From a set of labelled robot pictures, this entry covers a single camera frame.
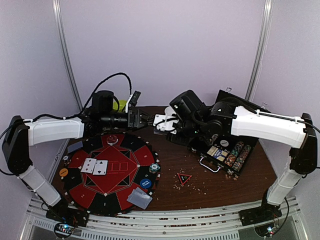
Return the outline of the single blue playing card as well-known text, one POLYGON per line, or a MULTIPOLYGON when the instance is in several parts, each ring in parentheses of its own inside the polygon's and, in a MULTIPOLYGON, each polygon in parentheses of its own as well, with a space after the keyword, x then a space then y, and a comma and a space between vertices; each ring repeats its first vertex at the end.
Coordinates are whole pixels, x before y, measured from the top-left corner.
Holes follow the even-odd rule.
POLYGON ((81 149, 82 147, 83 147, 83 142, 82 141, 78 141, 78 142, 73 143, 73 144, 71 144, 71 145, 69 145, 67 147, 67 153, 68 154, 72 153, 72 152, 74 152, 74 151, 76 151, 78 149, 81 149))

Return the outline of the three of diamonds card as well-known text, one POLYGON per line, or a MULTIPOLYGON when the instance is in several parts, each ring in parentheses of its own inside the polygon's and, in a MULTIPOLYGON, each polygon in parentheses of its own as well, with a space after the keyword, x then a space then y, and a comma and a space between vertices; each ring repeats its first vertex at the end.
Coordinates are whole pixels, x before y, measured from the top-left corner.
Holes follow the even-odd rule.
POLYGON ((80 172, 92 174, 95 168, 96 161, 97 160, 95 158, 86 158, 80 172))

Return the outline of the small poker chip stack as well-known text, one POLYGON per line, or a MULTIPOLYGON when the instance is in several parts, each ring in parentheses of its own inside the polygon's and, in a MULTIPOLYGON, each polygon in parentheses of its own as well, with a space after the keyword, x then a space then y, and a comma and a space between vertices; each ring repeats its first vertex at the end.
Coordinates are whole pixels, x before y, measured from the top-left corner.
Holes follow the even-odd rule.
POLYGON ((69 158, 68 155, 65 155, 65 156, 62 158, 62 160, 63 160, 63 164, 64 164, 65 166, 67 166, 67 165, 70 163, 70 158, 69 158))

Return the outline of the teal poker chip stack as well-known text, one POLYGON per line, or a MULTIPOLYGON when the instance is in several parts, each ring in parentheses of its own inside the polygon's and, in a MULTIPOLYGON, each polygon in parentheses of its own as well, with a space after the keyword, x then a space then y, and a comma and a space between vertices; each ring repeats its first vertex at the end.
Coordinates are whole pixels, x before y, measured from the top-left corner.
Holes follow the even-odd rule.
POLYGON ((157 173, 161 169, 158 163, 153 163, 149 166, 149 172, 152 174, 157 173))

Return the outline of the orange big blind button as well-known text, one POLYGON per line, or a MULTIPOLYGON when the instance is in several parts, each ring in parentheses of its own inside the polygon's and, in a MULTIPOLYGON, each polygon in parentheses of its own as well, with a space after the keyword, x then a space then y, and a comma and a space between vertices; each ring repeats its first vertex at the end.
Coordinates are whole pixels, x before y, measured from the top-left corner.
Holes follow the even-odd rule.
POLYGON ((59 171, 59 176, 64 178, 68 175, 69 171, 67 168, 62 168, 60 171, 59 171))

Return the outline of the dealt blue card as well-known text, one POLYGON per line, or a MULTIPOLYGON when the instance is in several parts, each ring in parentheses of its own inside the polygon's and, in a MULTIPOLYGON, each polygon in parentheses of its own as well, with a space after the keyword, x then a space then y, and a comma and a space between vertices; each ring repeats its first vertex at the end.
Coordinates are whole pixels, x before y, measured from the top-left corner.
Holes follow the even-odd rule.
POLYGON ((142 198, 142 199, 149 199, 150 198, 150 196, 139 187, 134 189, 132 191, 132 193, 130 194, 130 196, 139 197, 139 198, 142 198))
POLYGON ((136 196, 128 196, 127 201, 141 209, 146 209, 150 202, 153 200, 153 198, 150 196, 148 199, 136 197, 136 196))

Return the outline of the blue playing card deck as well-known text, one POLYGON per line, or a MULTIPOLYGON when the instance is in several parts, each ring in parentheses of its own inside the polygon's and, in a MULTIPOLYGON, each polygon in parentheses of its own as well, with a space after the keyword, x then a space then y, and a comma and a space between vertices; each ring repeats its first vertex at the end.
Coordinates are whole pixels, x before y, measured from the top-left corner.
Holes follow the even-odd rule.
POLYGON ((154 128, 153 129, 153 133, 156 134, 156 135, 166 135, 167 133, 165 131, 161 131, 157 128, 154 128))

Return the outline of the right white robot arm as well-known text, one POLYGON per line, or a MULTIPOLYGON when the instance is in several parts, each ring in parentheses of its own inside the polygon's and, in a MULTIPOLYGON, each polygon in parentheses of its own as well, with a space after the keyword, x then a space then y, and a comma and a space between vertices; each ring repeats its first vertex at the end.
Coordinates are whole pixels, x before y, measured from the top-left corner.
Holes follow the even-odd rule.
POLYGON ((318 164, 319 131, 308 113, 299 116, 274 114, 229 92, 220 90, 213 105, 202 102, 193 90, 187 90, 170 103, 178 117, 177 137, 173 143, 199 138, 207 145, 214 134, 245 136, 290 146, 289 165, 266 191, 266 202, 256 210, 259 220, 268 220, 299 180, 312 173, 318 164))

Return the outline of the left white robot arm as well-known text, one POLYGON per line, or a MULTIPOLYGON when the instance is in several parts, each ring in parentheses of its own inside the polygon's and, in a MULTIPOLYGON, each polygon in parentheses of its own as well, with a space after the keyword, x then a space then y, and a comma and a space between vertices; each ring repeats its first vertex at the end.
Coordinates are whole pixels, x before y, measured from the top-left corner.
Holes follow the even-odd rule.
POLYGON ((72 116, 44 114, 33 119, 13 116, 3 133, 2 143, 9 174, 21 179, 39 198, 53 207, 53 215, 61 222, 69 221, 72 218, 71 209, 62 203, 60 193, 32 161, 32 157, 36 157, 37 161, 48 161, 53 158, 53 151, 45 153, 44 150, 37 150, 37 146, 47 150, 50 143, 90 138, 113 129, 135 131, 150 126, 151 115, 136 106, 139 96, 140 92, 135 91, 124 109, 113 109, 113 104, 118 100, 110 91, 104 90, 94 93, 91 105, 72 116))

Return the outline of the right arm base board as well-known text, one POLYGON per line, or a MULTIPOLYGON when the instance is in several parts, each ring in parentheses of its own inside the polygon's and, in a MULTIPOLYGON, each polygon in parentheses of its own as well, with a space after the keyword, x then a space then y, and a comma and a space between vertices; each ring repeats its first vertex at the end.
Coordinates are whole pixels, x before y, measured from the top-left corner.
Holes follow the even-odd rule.
POLYGON ((260 207, 241 210, 242 226, 253 225, 255 233, 262 238, 271 238, 280 228, 280 210, 262 210, 260 207))

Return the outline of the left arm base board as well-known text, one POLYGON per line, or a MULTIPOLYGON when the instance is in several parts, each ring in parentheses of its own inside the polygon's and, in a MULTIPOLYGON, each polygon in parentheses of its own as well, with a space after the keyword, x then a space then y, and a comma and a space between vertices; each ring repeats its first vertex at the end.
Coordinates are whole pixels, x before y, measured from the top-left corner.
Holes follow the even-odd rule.
POLYGON ((86 227, 89 220, 89 214, 87 212, 69 208, 70 216, 60 217, 50 210, 46 212, 46 218, 55 220, 57 223, 54 224, 53 233, 60 239, 66 239, 72 235, 79 234, 79 227, 86 227))

